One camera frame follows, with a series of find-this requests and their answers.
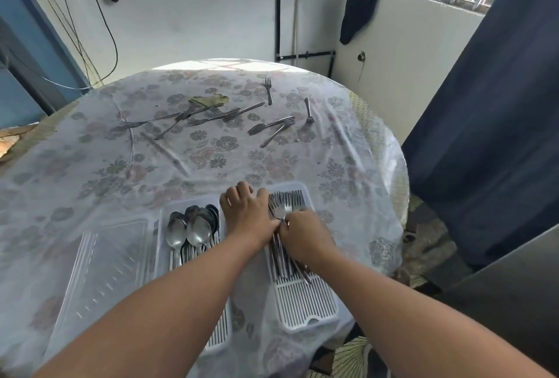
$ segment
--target table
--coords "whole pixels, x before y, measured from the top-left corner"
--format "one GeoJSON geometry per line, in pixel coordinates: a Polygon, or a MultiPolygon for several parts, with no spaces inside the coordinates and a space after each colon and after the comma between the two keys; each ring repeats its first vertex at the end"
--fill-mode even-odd
{"type": "MultiPolygon", "coordinates": [[[[409,198],[405,161],[394,136],[355,94],[309,71],[246,59],[141,72],[82,97],[53,135],[4,172],[0,359],[8,370],[27,376],[41,362],[72,271],[80,224],[156,212],[168,201],[220,193],[240,180],[253,187],[304,182],[347,255],[384,274],[401,262],[401,222],[409,198]],[[169,121],[132,131],[118,127],[123,118],[184,110],[191,96],[220,93],[231,107],[267,101],[262,85],[267,76],[273,105],[228,123],[179,125],[162,141],[153,136],[169,121]],[[305,97],[316,119],[312,126],[305,125],[305,97]],[[259,145],[271,130],[246,132],[288,115],[296,124],[265,149],[259,145]]],[[[191,376],[295,375],[307,368],[318,346],[353,321],[342,306],[335,323],[284,332],[262,254],[243,272],[231,299],[232,344],[200,359],[191,376]]]]}

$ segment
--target round table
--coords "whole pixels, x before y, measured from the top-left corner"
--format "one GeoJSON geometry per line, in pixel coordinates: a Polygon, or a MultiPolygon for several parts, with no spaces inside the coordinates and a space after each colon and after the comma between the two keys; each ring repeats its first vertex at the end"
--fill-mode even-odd
{"type": "MultiPolygon", "coordinates": [[[[171,200],[219,194],[245,180],[258,188],[301,181],[342,251],[384,274],[401,262],[409,190],[405,161],[392,133],[342,85],[279,63],[246,59],[182,62],[141,72],[94,90],[5,171],[0,184],[0,359],[16,375],[41,363],[56,321],[85,221],[157,212],[171,200]],[[273,105],[227,123],[137,121],[185,110],[193,96],[219,93],[223,110],[273,105]],[[308,97],[316,123],[305,124],[308,97]],[[293,115],[296,123],[264,149],[273,129],[257,123],[293,115]]],[[[233,338],[196,363],[191,376],[295,376],[315,350],[351,325],[336,322],[287,333],[279,326],[266,261],[258,255],[231,295],[233,338]]]]}

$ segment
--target wall pipe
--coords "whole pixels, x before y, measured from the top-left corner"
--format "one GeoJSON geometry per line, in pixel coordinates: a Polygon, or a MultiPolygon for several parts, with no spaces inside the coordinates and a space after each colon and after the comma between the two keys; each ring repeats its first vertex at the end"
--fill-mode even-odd
{"type": "Polygon", "coordinates": [[[276,62],[282,62],[285,60],[291,59],[308,59],[309,57],[318,57],[318,56],[330,56],[330,65],[328,66],[328,78],[332,78],[332,70],[334,69],[334,60],[336,59],[336,51],[330,50],[328,52],[317,52],[317,53],[309,53],[308,51],[305,54],[290,54],[288,56],[280,56],[280,27],[281,27],[281,0],[276,0],[276,39],[275,39],[275,55],[276,55],[276,62]]]}

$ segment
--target forearm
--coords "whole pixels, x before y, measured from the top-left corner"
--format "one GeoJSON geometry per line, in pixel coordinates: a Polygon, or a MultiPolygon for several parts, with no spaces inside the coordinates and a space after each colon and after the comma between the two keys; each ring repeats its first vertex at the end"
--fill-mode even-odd
{"type": "Polygon", "coordinates": [[[246,239],[227,238],[150,282],[40,368],[35,378],[184,378],[256,250],[246,239]]]}
{"type": "Polygon", "coordinates": [[[337,251],[316,272],[399,378],[552,377],[482,325],[337,251]]]}

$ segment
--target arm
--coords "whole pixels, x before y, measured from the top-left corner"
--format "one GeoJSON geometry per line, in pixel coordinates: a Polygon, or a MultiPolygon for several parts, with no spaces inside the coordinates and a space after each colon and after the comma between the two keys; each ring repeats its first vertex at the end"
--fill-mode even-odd
{"type": "Polygon", "coordinates": [[[295,212],[282,243],[336,292],[399,378],[552,378],[465,315],[343,255],[318,216],[295,212]]]}
{"type": "Polygon", "coordinates": [[[133,292],[40,368],[34,378],[184,378],[243,268],[272,236],[268,193],[240,182],[221,195],[227,239],[133,292]]]}

